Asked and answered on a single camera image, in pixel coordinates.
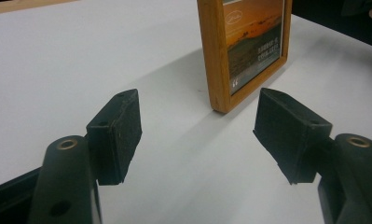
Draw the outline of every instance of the orange sky in picture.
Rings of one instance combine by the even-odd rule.
[[[282,21],[284,0],[241,0],[223,6],[227,46],[265,33]]]

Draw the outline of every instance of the landscape picture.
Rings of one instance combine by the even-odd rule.
[[[223,0],[233,94],[282,53],[284,0]]]

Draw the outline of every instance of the white table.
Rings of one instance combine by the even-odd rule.
[[[372,47],[292,18],[287,64],[263,85],[372,139]],[[0,14],[0,184],[41,165],[116,93],[140,94],[125,183],[103,223],[323,223],[317,185],[290,186],[252,130],[258,91],[209,105],[196,1],[84,0]]]

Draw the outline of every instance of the hole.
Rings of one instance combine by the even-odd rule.
[[[105,126],[105,125],[107,125],[107,121],[101,121],[101,122],[99,122],[99,126]]]
[[[356,147],[369,147],[370,146],[369,142],[359,137],[350,137],[348,138],[348,142]]]
[[[77,145],[77,140],[75,140],[75,139],[66,139],[66,140],[61,141],[57,145],[57,149],[66,150],[66,149],[70,149],[72,147],[75,147],[76,145]]]
[[[68,201],[60,201],[58,203],[55,203],[51,209],[49,210],[49,214],[52,217],[60,217],[69,211],[70,207],[72,205]]]

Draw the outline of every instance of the white surface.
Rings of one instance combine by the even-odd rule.
[[[372,47],[293,17],[289,59],[264,87],[372,139]],[[252,130],[258,91],[209,105],[196,1],[92,1],[0,14],[0,184],[84,135],[137,88],[143,136],[125,183],[100,187],[104,223],[323,223],[313,184],[290,186]]]

